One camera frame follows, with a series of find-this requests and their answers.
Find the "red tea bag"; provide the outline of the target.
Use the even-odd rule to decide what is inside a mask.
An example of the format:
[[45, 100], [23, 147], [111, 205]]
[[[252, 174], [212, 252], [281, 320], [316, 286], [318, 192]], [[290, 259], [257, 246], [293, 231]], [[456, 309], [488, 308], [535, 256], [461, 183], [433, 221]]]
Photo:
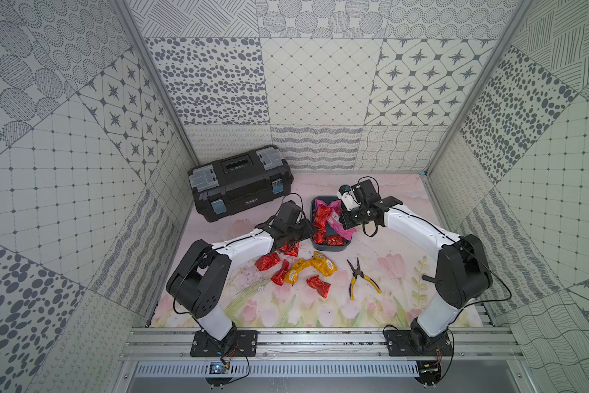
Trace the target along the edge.
[[283, 255], [297, 257], [299, 255], [299, 243], [286, 244], [279, 249], [279, 252]]
[[287, 260], [283, 260], [281, 268], [271, 277], [271, 281], [278, 286], [283, 286], [289, 271], [290, 263]]
[[320, 297], [327, 299], [329, 291], [331, 289], [331, 284], [323, 281], [319, 278], [319, 276], [313, 276], [306, 280], [307, 285], [314, 289]]
[[266, 271], [274, 267], [275, 265], [279, 264], [281, 259], [276, 252], [270, 253], [268, 255], [263, 255], [258, 260], [255, 261], [255, 267], [258, 271]]

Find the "teal plastic storage box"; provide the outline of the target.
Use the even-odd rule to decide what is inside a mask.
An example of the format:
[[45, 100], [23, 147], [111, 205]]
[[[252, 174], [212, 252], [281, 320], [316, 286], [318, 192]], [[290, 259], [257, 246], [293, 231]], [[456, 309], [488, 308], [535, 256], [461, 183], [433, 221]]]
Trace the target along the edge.
[[317, 196], [311, 202], [313, 246], [324, 252], [340, 252], [350, 245], [356, 229], [346, 229], [340, 221], [341, 201], [337, 197]]

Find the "yellow tea bag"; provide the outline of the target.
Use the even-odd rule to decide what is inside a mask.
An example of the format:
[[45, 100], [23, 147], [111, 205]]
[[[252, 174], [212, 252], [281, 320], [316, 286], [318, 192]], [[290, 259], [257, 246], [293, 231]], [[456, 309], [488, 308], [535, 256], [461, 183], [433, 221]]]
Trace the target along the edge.
[[290, 270], [287, 272], [286, 276], [284, 277], [284, 283], [288, 283], [290, 285], [295, 285], [299, 280], [300, 273], [311, 266], [310, 260], [300, 259], [294, 262], [291, 266]]
[[326, 257], [321, 252], [314, 252], [313, 257], [309, 260], [312, 267], [314, 267], [324, 277], [331, 277], [338, 271], [337, 266], [333, 261]]

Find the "magenta tea bag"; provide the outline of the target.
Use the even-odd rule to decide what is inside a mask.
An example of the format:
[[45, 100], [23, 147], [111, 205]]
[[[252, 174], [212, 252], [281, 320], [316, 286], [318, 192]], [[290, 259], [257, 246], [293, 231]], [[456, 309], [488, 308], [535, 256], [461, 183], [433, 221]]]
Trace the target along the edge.
[[335, 200], [329, 204], [332, 209], [331, 215], [327, 218], [327, 223], [337, 233], [338, 236], [345, 239], [346, 242], [351, 242], [353, 235], [357, 232], [356, 229], [345, 229], [342, 222], [340, 222], [341, 201]]

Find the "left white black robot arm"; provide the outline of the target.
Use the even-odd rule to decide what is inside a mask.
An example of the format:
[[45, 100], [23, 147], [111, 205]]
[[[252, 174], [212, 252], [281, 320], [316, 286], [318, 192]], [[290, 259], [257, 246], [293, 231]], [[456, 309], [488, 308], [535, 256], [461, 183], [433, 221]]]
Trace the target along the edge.
[[214, 244], [193, 242], [168, 279], [166, 291], [173, 305], [185, 308], [209, 337], [220, 346], [232, 346], [236, 327], [219, 305], [229, 271], [312, 236], [303, 208], [286, 201], [248, 234]]

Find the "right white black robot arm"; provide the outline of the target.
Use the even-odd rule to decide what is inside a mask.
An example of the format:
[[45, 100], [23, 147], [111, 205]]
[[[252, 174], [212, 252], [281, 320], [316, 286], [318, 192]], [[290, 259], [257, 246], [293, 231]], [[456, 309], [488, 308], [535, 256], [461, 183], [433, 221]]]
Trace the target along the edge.
[[340, 222], [344, 229], [373, 223], [406, 237], [436, 259], [435, 296], [411, 322], [412, 340], [425, 346], [443, 337], [461, 312], [493, 284], [481, 240], [442, 229], [413, 213], [394, 196], [382, 198], [369, 179], [353, 186], [343, 185]]

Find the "black plastic toolbox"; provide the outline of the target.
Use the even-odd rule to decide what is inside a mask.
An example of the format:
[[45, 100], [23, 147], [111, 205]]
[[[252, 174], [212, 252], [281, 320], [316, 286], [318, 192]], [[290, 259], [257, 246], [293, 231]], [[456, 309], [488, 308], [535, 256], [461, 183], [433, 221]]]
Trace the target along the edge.
[[188, 178], [196, 210], [210, 223], [284, 197], [294, 181], [274, 145], [196, 167]]

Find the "black screwdriver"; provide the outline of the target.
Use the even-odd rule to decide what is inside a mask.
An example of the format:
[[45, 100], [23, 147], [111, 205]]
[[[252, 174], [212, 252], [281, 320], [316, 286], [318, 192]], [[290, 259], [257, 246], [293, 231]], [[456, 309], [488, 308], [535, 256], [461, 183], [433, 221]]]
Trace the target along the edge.
[[422, 275], [422, 280], [426, 281], [427, 283], [436, 283], [436, 280], [434, 277], [428, 276], [426, 274]]

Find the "white ventilation grille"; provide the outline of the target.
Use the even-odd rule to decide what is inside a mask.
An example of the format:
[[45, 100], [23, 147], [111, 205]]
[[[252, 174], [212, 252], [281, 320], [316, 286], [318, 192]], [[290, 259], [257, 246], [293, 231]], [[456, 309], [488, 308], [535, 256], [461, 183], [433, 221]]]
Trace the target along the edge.
[[328, 361], [243, 361], [232, 362], [229, 369], [217, 361], [141, 361], [137, 378], [312, 378], [312, 377], [392, 377], [415, 378], [417, 363], [405, 360]]

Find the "yellow handled pliers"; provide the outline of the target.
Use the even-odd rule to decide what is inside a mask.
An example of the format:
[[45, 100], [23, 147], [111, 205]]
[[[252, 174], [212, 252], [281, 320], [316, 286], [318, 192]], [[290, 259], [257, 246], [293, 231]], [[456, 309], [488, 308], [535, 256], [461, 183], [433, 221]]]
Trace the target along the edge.
[[366, 282], [368, 282], [369, 284], [372, 285], [372, 287], [376, 290], [376, 292], [378, 294], [381, 294], [381, 288], [379, 287], [379, 285], [376, 283], [375, 280], [373, 280], [372, 278], [370, 278], [369, 276], [367, 276], [365, 273], [363, 273], [363, 270], [361, 269], [361, 265], [360, 265], [360, 260], [357, 259], [356, 261], [356, 265], [353, 265], [349, 260], [347, 260], [347, 263], [352, 271], [352, 278], [350, 281], [350, 286], [349, 286], [349, 296], [350, 296], [350, 301], [354, 301], [354, 289], [355, 289], [355, 285], [357, 283], [357, 281], [362, 278], [364, 279]]

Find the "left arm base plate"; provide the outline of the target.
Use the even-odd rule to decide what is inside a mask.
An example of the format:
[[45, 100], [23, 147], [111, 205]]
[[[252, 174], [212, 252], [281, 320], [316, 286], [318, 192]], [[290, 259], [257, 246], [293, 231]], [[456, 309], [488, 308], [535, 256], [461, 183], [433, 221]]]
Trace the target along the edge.
[[191, 346], [191, 357], [225, 357], [234, 353], [235, 356], [254, 357], [258, 344], [258, 331], [233, 330], [224, 339], [217, 340], [206, 331], [194, 335]]

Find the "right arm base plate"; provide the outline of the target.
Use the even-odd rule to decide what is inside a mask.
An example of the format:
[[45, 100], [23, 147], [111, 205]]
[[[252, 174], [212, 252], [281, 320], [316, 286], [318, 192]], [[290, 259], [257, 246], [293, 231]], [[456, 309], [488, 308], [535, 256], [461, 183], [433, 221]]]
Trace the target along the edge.
[[382, 332], [389, 356], [436, 357], [451, 356], [453, 344], [447, 332], [437, 337], [412, 330], [389, 329]]

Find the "aluminium mounting rail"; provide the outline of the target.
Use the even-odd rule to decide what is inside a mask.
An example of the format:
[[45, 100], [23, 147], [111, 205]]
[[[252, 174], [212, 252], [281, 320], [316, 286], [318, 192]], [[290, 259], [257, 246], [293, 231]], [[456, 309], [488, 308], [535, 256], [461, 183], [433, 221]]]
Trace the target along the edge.
[[[414, 355], [402, 349], [392, 328], [260, 328], [253, 361], [277, 360], [433, 360], [434, 353]], [[193, 328], [135, 328], [121, 350], [121, 360], [220, 360], [195, 338]], [[521, 360], [522, 349], [508, 328], [454, 328], [441, 350], [445, 360]]]

